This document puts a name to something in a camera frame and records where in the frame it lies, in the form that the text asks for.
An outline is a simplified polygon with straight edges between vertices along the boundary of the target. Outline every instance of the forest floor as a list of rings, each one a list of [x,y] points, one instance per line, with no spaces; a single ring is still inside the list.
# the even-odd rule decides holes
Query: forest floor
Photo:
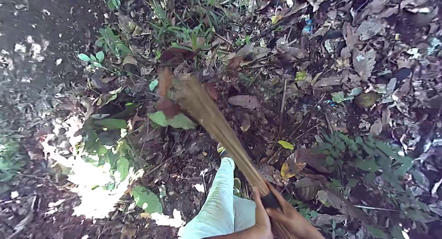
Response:
[[[0,1],[5,238],[177,238],[220,163],[182,76],[326,238],[440,238],[441,0]]]

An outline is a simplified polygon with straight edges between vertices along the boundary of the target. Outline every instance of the leaf litter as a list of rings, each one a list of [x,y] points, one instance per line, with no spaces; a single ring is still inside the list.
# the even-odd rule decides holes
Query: leaf litter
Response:
[[[122,224],[125,229],[118,233],[133,235],[135,227],[141,233],[146,219],[155,218],[153,211],[161,219],[178,219],[159,222],[158,217],[158,225],[181,227],[204,203],[206,194],[192,186],[210,186],[219,157],[210,135],[177,102],[177,79],[184,74],[205,84],[262,176],[303,201],[311,215],[315,210],[311,220],[324,233],[397,236],[402,227],[389,225],[403,219],[418,224],[403,224],[413,233],[434,233],[426,231],[425,224],[432,223],[429,214],[440,216],[442,208],[437,144],[442,132],[441,46],[434,42],[441,35],[435,12],[440,0],[291,2],[130,0],[119,10],[107,10],[119,36],[107,33],[110,37],[105,38],[110,47],[104,48],[105,75],[90,71],[91,85],[76,92],[91,103],[69,100],[83,128],[76,131],[80,140],[75,133],[65,140],[71,140],[72,147],[86,144],[95,131],[103,152],[108,145],[115,145],[110,152],[126,148],[111,167],[120,180],[133,178],[135,187],[119,207],[130,212],[112,212],[133,222]],[[341,132],[346,139],[328,140]],[[406,208],[408,213],[376,209],[400,209],[381,199],[373,185],[386,185],[384,177],[398,174],[378,163],[388,165],[388,158],[399,157],[369,139],[358,140],[372,135],[420,159],[413,166],[397,163],[403,169],[395,171],[412,169],[400,186],[426,208]],[[43,142],[46,152],[62,151],[51,143]],[[360,152],[355,143],[363,145]],[[320,152],[313,152],[315,147]],[[351,159],[355,167],[346,163]],[[357,170],[350,172],[350,167]],[[137,175],[135,169],[142,172]],[[159,195],[162,185],[165,196]],[[247,197],[248,188],[241,183],[239,195]],[[177,234],[154,223],[145,230]]]

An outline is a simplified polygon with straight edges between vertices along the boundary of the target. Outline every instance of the broom bristles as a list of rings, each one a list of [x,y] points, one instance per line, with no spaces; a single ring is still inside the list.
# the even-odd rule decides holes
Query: broom bristles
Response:
[[[229,126],[217,105],[202,87],[198,80],[185,76],[180,79],[179,101],[181,107],[187,109],[194,117],[232,156],[238,169],[247,181],[256,186],[263,196],[270,193],[266,183],[251,164],[245,149],[238,140],[235,131]],[[295,239],[282,224],[273,223],[277,232],[285,239]]]

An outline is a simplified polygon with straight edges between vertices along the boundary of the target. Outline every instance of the human hand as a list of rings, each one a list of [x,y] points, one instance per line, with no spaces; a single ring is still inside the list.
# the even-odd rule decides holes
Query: human hand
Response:
[[[262,205],[261,195],[258,188],[253,188],[253,199],[256,203],[255,225],[250,229],[252,235],[250,238],[273,239],[270,218]]]
[[[277,209],[267,208],[266,212],[273,220],[283,224],[298,239],[324,239],[321,233],[308,222],[285,198],[266,181],[267,187],[278,199],[282,213]]]

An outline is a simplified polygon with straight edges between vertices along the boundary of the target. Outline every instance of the light blue pants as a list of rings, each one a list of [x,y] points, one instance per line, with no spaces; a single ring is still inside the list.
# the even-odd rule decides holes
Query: light blue pants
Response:
[[[233,194],[235,163],[221,160],[201,211],[182,230],[181,239],[201,239],[232,234],[255,225],[255,202]]]

